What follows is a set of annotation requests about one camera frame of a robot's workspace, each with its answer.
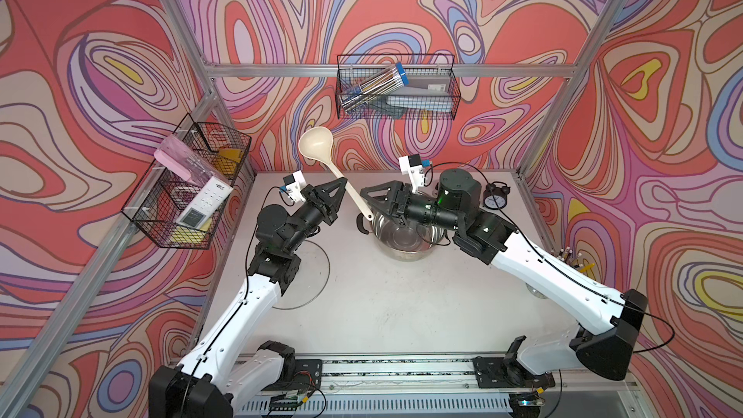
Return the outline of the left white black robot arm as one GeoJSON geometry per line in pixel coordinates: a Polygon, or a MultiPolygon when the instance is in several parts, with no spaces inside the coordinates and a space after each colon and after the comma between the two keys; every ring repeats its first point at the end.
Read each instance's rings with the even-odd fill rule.
{"type": "Polygon", "coordinates": [[[307,185],[300,206],[261,208],[253,232],[255,251],[247,255],[245,280],[228,308],[201,341],[175,367],[160,367],[148,384],[151,417],[232,417],[268,386],[290,383],[295,351],[266,342],[257,357],[236,364],[259,321],[288,292],[301,266],[300,246],[322,224],[338,218],[346,196],[344,177],[307,185]]]}

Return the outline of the beige plastic ladle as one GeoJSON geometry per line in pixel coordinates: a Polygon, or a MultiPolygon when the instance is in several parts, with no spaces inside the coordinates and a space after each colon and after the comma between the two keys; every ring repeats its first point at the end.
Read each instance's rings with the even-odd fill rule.
{"type": "MultiPolygon", "coordinates": [[[[322,126],[313,127],[308,131],[305,131],[305,133],[301,135],[299,141],[299,151],[305,158],[320,162],[323,166],[326,166],[332,174],[336,176],[336,178],[344,178],[344,174],[342,174],[333,160],[333,146],[333,133],[322,126]]],[[[373,212],[371,211],[371,208],[367,205],[365,199],[362,199],[361,195],[349,180],[346,181],[346,191],[358,207],[362,216],[368,222],[371,222],[373,220],[373,212]]]]}

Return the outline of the stainless steel pot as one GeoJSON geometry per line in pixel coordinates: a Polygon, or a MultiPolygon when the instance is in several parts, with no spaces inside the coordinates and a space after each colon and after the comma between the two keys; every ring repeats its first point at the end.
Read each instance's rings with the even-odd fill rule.
{"type": "Polygon", "coordinates": [[[373,243],[383,255],[402,262],[425,259],[435,249],[452,244],[444,228],[415,221],[400,224],[378,213],[373,215],[371,221],[359,214],[356,226],[359,232],[373,238],[373,243]]]}

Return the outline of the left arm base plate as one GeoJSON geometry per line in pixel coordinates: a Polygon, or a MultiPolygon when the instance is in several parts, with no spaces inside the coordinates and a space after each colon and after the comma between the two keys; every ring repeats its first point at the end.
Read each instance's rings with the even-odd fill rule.
{"type": "Polygon", "coordinates": [[[248,367],[247,375],[240,379],[243,392],[268,393],[273,391],[308,391],[321,385],[323,362],[320,359],[294,359],[271,357],[259,360],[257,356],[248,367]]]}

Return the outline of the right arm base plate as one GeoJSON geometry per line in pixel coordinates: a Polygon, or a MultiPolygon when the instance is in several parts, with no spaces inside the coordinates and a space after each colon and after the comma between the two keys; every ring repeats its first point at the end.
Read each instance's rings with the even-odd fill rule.
{"type": "Polygon", "coordinates": [[[532,375],[516,360],[509,360],[503,356],[477,356],[472,359],[472,365],[480,389],[537,390],[555,387],[552,373],[532,375]]]}

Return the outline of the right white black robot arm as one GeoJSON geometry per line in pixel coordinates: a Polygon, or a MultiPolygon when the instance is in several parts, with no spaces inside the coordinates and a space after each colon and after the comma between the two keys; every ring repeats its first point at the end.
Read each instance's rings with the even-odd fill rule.
{"type": "Polygon", "coordinates": [[[508,218],[484,207],[482,185],[469,172],[445,170],[436,197],[400,181],[364,188],[360,195],[392,222],[451,230],[453,243],[465,254],[520,279],[574,317],[575,324],[563,332],[512,342],[504,359],[512,383],[580,369],[603,379],[625,379],[646,296],[608,288],[539,248],[508,218]]]}

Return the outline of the glass pot lid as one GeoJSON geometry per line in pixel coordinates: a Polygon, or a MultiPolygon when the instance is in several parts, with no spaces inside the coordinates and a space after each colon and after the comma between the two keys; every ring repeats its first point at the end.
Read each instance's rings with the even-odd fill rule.
{"type": "Polygon", "coordinates": [[[331,262],[319,243],[308,240],[297,251],[301,259],[298,273],[286,293],[274,306],[278,311],[294,311],[319,298],[330,280],[331,262]]]}

